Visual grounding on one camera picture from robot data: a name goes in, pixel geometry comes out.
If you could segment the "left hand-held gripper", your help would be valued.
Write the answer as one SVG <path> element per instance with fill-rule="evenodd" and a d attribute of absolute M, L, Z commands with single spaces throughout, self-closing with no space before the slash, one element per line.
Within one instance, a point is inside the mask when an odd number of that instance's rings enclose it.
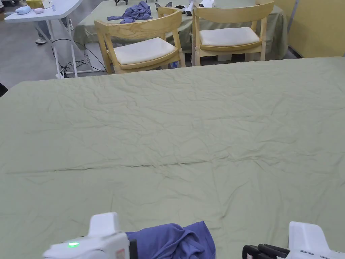
<path fill-rule="evenodd" d="M 120 229 L 116 212 L 93 215 L 86 236 L 53 244 L 44 259 L 137 259 L 137 241 Z"/>

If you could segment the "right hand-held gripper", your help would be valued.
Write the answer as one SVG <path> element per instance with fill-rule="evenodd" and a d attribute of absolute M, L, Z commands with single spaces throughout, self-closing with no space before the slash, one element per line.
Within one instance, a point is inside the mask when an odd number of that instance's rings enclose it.
<path fill-rule="evenodd" d="M 268 244 L 245 245 L 243 259 L 344 259 L 345 253 L 329 248 L 320 226 L 291 221 L 288 249 Z"/>

